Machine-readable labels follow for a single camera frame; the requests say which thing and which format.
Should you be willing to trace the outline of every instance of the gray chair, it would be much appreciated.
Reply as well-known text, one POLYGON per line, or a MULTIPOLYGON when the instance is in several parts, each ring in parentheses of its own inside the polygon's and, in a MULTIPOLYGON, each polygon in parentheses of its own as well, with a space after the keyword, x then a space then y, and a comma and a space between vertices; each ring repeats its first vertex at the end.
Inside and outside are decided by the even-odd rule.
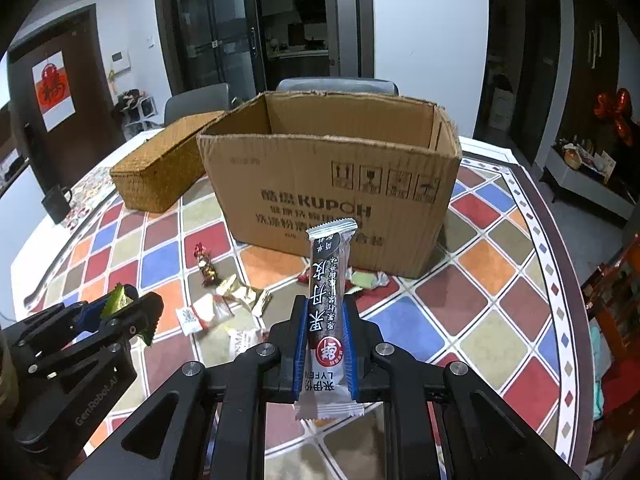
POLYGON ((196 88, 171 97, 164 106, 164 126, 187 115, 229 110, 229 84, 196 88))
POLYGON ((372 94, 398 95, 398 87, 391 81, 359 77, 292 77, 280 81, 278 92, 304 92, 320 90, 329 92, 368 92, 372 94))

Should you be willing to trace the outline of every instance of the cardboard box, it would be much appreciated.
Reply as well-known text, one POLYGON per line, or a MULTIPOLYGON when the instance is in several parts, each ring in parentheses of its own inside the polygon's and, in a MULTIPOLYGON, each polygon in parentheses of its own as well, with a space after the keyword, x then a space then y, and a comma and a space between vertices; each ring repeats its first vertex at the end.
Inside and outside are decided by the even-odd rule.
POLYGON ((267 92, 198 134, 232 235, 309 256, 305 230, 350 217, 352 266, 426 270, 462 150, 442 108, 377 94, 267 92))
POLYGON ((110 170, 129 209, 163 213, 204 175, 196 133, 224 112, 183 117, 169 124, 110 170))

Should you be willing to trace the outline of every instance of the gray floor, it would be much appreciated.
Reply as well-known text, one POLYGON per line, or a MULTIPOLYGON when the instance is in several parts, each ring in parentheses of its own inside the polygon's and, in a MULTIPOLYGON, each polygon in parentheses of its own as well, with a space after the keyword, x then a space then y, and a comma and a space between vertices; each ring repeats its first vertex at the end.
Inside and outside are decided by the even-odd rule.
POLYGON ((622 229, 560 199, 552 202, 551 189, 539 182, 542 175, 540 168, 536 165, 532 167, 505 132, 486 128, 481 140, 509 148, 518 162, 529 171, 558 224, 579 283, 584 282, 601 262, 608 261, 619 250, 622 246, 622 229))

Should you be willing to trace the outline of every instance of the open cardboard box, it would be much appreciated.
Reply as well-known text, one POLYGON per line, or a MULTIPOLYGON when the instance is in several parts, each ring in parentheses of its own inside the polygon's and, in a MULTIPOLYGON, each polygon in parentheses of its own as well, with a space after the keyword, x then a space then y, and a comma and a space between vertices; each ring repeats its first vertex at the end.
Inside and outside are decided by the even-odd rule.
POLYGON ((235 239, 309 256, 306 229, 355 218, 350 264, 427 268, 462 150, 442 108, 411 98, 266 92, 198 134, 235 239))

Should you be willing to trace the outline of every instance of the yellow woven box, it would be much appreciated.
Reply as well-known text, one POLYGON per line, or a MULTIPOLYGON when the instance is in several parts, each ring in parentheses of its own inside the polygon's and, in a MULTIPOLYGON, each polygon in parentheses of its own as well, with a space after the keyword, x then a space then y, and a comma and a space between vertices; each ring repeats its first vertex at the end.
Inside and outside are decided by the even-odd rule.
POLYGON ((149 213, 169 209, 204 175, 195 134, 223 113, 178 119, 111 168, 125 206, 149 213))

